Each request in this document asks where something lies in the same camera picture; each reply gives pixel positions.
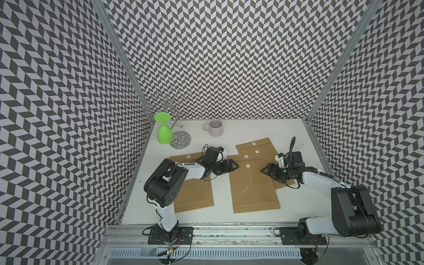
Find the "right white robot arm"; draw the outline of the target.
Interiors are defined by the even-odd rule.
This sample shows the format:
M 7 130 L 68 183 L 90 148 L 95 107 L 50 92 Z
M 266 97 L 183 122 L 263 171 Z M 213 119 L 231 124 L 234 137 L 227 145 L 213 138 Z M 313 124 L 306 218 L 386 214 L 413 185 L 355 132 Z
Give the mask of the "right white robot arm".
M 339 235 L 360 237 L 378 234 L 382 224 L 367 188 L 361 184 L 349 186 L 335 180 L 332 175 L 306 166 L 301 152 L 288 152 L 275 156 L 261 173 L 281 184 L 297 181 L 329 198 L 331 214 L 299 220 L 298 237 L 312 235 Z

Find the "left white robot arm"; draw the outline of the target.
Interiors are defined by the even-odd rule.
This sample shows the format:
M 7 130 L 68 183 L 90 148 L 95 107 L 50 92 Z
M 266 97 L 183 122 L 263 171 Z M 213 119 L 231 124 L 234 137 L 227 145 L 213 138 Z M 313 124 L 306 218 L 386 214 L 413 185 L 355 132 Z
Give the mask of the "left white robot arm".
M 146 201 L 155 205 L 160 217 L 157 226 L 167 233 L 178 227 L 174 201 L 185 181 L 205 180 L 211 174 L 220 176 L 239 168 L 232 159 L 224 158 L 224 148 L 205 145 L 199 158 L 193 162 L 164 159 L 144 185 Z

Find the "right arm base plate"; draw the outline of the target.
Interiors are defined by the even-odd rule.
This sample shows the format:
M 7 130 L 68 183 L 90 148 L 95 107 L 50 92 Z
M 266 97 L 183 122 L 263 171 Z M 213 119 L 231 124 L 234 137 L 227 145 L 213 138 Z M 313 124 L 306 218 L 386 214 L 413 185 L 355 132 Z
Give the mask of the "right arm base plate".
M 324 235 L 311 234 L 307 229 L 297 227 L 279 227 L 278 231 L 283 245 L 323 246 L 327 244 L 327 239 Z

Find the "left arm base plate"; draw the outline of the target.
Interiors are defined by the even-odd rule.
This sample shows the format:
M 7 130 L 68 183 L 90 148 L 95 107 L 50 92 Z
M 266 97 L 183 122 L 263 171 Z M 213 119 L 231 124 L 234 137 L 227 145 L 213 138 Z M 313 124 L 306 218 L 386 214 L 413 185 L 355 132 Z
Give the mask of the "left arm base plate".
M 192 243 L 194 227 L 176 226 L 170 232 L 160 228 L 157 224 L 153 226 L 149 233 L 149 245 L 190 245 Z

